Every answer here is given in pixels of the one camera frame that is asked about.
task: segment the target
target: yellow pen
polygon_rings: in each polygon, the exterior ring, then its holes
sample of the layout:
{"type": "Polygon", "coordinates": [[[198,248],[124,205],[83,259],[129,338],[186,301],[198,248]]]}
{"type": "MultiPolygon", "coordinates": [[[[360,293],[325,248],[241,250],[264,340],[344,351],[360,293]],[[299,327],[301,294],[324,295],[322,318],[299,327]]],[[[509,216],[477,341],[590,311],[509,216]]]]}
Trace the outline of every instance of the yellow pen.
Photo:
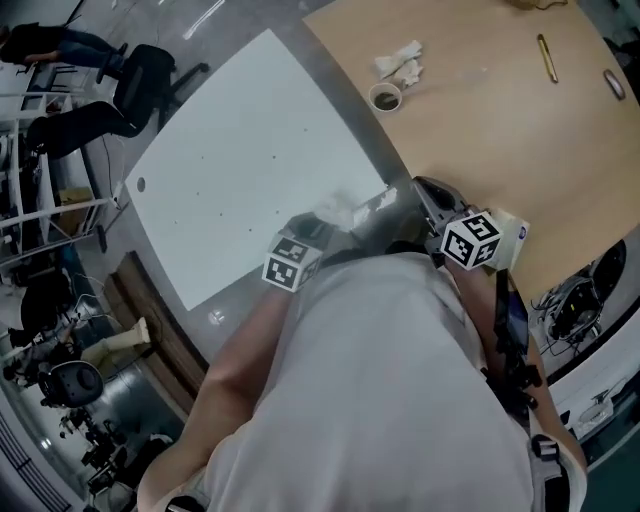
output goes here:
{"type": "Polygon", "coordinates": [[[554,84],[558,83],[558,75],[556,75],[556,68],[553,66],[553,61],[551,60],[551,53],[549,53],[549,47],[547,46],[547,41],[545,41],[544,36],[542,34],[538,34],[538,46],[540,47],[540,52],[542,52],[542,58],[544,59],[544,66],[547,68],[547,73],[549,73],[549,78],[554,84]]]}

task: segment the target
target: cardboard box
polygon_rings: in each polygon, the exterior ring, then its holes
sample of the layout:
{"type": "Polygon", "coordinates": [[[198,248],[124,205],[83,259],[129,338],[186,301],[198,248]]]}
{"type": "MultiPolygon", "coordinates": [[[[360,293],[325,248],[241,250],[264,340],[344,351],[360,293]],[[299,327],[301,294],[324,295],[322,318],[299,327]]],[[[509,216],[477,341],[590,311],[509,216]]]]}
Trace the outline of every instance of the cardboard box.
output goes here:
{"type": "MultiPolygon", "coordinates": [[[[65,188],[58,192],[60,206],[84,203],[93,199],[93,193],[89,187],[65,188]]],[[[84,222],[87,209],[81,208],[71,212],[60,214],[56,224],[68,236],[73,236],[78,232],[80,225],[84,222]]]]}

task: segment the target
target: crumpled paper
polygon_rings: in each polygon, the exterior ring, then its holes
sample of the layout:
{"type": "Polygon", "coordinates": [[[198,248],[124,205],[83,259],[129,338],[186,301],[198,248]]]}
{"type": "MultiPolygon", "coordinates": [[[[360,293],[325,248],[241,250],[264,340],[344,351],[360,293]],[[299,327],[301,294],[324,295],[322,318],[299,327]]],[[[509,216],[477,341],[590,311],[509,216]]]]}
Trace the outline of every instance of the crumpled paper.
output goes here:
{"type": "Polygon", "coordinates": [[[408,60],[395,72],[393,81],[395,83],[401,83],[406,89],[420,81],[420,73],[422,73],[423,69],[416,59],[408,60]]]}
{"type": "Polygon", "coordinates": [[[393,75],[404,65],[405,62],[415,59],[416,57],[420,57],[421,55],[422,45],[418,41],[414,40],[390,57],[376,57],[374,59],[374,63],[380,80],[384,80],[388,76],[393,75]]]}

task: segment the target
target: small cup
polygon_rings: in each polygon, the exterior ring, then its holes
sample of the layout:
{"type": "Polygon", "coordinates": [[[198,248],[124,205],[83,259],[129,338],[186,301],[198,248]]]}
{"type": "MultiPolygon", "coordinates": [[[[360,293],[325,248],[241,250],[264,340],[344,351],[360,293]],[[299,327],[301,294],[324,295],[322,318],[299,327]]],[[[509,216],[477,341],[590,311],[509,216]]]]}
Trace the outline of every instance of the small cup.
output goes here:
{"type": "Polygon", "coordinates": [[[376,84],[369,89],[369,103],[378,112],[393,112],[402,104],[402,92],[389,82],[376,84]]]}

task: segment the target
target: white board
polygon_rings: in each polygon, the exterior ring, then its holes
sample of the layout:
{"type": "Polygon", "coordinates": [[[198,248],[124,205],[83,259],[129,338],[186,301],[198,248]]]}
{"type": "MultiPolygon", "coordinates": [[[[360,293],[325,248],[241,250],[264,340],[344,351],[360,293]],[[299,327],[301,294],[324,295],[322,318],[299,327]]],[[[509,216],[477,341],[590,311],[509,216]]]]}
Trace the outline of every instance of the white board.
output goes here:
{"type": "Polygon", "coordinates": [[[193,94],[126,184],[188,310],[260,266],[292,216],[334,193],[359,204],[385,188],[333,106],[271,31],[193,94]]]}

